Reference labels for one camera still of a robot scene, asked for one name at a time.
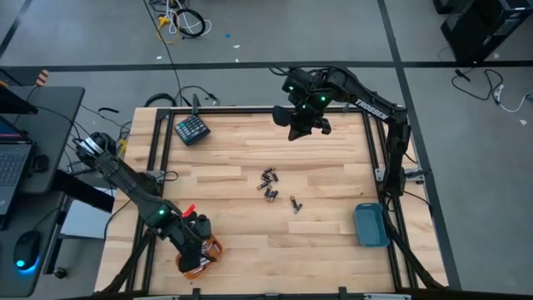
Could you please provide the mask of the grey laptop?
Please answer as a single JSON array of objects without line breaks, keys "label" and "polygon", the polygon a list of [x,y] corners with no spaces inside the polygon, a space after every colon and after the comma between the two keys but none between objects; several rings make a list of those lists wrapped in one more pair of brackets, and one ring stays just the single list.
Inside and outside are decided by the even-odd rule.
[{"label": "grey laptop", "polygon": [[0,216],[8,214],[32,153],[32,140],[0,116]]}]

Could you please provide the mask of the black side desk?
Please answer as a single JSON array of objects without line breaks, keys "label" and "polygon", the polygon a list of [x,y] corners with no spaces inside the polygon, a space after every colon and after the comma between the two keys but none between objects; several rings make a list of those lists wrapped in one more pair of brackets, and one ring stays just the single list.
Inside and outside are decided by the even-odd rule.
[{"label": "black side desk", "polygon": [[[83,87],[8,87],[38,109],[37,114],[2,114],[33,143],[17,193],[8,214],[0,216],[0,298],[28,297],[41,273],[53,269],[46,261],[54,253],[53,244],[64,221],[62,210],[69,198],[80,200],[105,212],[112,209],[111,196],[59,169],[58,165],[74,129],[85,90]],[[49,169],[33,173],[35,155],[49,158]],[[13,249],[19,237],[28,232],[41,234],[40,259],[33,272],[20,273],[13,263]]]}]

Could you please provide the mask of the grey flat box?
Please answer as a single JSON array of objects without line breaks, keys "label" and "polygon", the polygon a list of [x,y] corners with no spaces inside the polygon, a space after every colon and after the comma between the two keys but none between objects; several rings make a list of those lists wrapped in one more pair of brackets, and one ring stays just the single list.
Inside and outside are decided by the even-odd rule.
[{"label": "grey flat box", "polygon": [[67,211],[60,233],[75,238],[103,239],[110,217],[110,212],[74,200]]}]

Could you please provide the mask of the black aluminium table frame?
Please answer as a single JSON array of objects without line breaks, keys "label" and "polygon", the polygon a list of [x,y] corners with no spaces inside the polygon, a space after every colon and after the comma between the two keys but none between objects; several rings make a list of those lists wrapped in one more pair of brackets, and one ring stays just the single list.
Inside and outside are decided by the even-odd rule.
[{"label": "black aluminium table frame", "polygon": [[[363,247],[354,210],[380,203],[396,230],[434,281],[446,285],[440,249],[422,185],[410,182],[397,200],[383,197],[375,171],[386,164],[387,125],[351,109],[331,107],[328,136],[315,132],[295,142],[271,119],[268,107],[204,107],[210,135],[185,147],[173,126],[184,107],[138,108],[127,150],[136,169],[165,170],[166,198],[206,214],[222,257],[198,279],[175,264],[177,250],[152,240],[127,278],[127,291],[152,294],[278,295],[393,292],[423,288],[399,247]],[[263,171],[272,172],[273,202],[264,197]],[[290,196],[302,203],[294,214]]]}]

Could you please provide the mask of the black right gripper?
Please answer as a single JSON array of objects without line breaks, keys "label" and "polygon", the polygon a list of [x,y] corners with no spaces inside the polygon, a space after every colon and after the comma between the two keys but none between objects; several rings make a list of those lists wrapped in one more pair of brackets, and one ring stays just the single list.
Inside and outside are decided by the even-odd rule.
[{"label": "black right gripper", "polygon": [[331,88],[284,88],[283,91],[288,93],[288,100],[293,104],[294,110],[275,106],[272,109],[272,118],[278,126],[290,125],[290,142],[311,135],[312,128],[320,128],[324,135],[331,133],[331,124],[324,117],[324,112],[332,101]]}]

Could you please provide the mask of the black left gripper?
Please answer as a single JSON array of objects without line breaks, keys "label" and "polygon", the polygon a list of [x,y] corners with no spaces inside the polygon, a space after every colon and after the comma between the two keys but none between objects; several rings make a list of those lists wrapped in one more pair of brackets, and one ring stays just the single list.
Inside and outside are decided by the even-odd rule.
[{"label": "black left gripper", "polygon": [[171,210],[166,219],[165,235],[179,251],[177,267],[181,273],[199,268],[202,254],[218,255],[217,240],[212,237],[211,220],[206,215],[193,212],[183,217]]}]

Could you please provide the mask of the silver arm base bracket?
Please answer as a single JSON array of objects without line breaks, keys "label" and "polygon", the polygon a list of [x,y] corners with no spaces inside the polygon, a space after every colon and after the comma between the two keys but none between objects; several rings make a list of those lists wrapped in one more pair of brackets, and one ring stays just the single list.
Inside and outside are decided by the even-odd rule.
[{"label": "silver arm base bracket", "polygon": [[409,181],[415,182],[416,184],[424,184],[426,181],[426,176],[430,175],[432,173],[432,170],[430,168],[428,169],[418,169],[414,172],[407,173],[407,179]]}]

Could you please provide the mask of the black power strip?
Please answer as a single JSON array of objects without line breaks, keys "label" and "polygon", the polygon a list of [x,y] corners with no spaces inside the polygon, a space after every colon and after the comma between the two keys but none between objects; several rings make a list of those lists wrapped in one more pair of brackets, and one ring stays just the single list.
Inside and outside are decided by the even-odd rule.
[{"label": "black power strip", "polygon": [[91,173],[95,171],[94,167],[89,167],[87,164],[81,161],[77,162],[70,162],[67,166],[67,170],[70,174],[73,176],[85,174],[85,173]]}]

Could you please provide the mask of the black computer tower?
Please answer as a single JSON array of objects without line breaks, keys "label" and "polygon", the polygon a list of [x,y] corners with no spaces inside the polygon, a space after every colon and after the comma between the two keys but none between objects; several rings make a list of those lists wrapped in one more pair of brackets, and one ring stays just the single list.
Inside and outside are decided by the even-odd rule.
[{"label": "black computer tower", "polygon": [[533,0],[460,0],[441,25],[459,63],[480,63],[529,16]]}]

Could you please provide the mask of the black monitor back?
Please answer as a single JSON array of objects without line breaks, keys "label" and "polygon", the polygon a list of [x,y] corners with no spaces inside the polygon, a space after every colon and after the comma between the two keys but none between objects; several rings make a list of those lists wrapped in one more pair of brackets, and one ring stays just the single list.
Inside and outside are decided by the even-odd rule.
[{"label": "black monitor back", "polygon": [[2,114],[37,114],[38,109],[23,100],[7,87],[0,86],[0,113]]}]

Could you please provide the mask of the black calculator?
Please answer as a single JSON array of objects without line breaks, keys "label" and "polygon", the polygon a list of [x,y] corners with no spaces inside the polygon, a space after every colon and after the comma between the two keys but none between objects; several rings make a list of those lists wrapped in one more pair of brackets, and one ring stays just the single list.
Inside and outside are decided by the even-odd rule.
[{"label": "black calculator", "polygon": [[192,115],[180,121],[174,127],[174,130],[187,147],[198,143],[211,132],[209,127],[198,115]]}]

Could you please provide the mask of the teal plastic tray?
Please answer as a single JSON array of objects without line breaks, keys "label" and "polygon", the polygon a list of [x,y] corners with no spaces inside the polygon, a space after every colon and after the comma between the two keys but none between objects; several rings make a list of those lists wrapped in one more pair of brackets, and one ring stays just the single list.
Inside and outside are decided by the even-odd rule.
[{"label": "teal plastic tray", "polygon": [[359,243],[366,248],[386,248],[390,239],[386,234],[380,203],[361,203],[354,210]]}]

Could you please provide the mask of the black computer mouse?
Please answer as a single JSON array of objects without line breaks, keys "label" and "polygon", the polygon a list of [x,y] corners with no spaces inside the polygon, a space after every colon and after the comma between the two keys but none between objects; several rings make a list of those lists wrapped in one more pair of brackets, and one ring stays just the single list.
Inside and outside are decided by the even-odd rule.
[{"label": "black computer mouse", "polygon": [[40,259],[41,234],[28,231],[16,241],[13,249],[13,263],[20,273],[32,273]]}]

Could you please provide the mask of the orange plastic tray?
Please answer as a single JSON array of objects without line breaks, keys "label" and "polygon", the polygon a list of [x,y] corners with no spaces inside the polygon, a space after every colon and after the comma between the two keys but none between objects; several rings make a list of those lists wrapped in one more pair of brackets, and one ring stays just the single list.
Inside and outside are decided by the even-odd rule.
[{"label": "orange plastic tray", "polygon": [[189,272],[182,272],[183,276],[187,278],[188,280],[195,280],[195,279],[198,279],[203,273],[205,273],[209,267],[213,266],[222,257],[222,253],[223,253],[222,244],[218,240],[217,240],[217,244],[218,244],[218,255],[217,256],[207,256],[207,255],[202,254],[202,256],[211,258],[213,260],[211,264],[206,265],[204,267],[201,265],[200,267],[195,268]]}]

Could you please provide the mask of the small black desk device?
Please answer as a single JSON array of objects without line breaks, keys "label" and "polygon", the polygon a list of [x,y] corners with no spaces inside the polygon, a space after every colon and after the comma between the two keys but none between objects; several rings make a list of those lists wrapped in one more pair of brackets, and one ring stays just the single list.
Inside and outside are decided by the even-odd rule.
[{"label": "small black desk device", "polygon": [[33,173],[44,173],[49,169],[49,158],[45,154],[35,155],[31,161]]}]

